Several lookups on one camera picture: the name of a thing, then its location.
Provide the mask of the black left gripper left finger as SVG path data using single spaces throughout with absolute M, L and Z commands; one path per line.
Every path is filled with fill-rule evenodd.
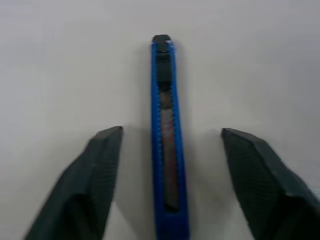
M 123 127 L 93 136 L 62 172 L 23 240 L 102 240 L 114 197 Z

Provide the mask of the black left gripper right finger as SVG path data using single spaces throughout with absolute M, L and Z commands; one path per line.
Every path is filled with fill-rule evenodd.
M 263 139 L 221 131 L 233 189 L 254 240 L 320 240 L 320 199 Z

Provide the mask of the blue utility cutter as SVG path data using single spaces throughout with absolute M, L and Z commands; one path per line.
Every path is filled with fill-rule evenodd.
M 157 240 L 189 240 L 187 181 L 175 45 L 169 35 L 151 41 L 151 146 Z

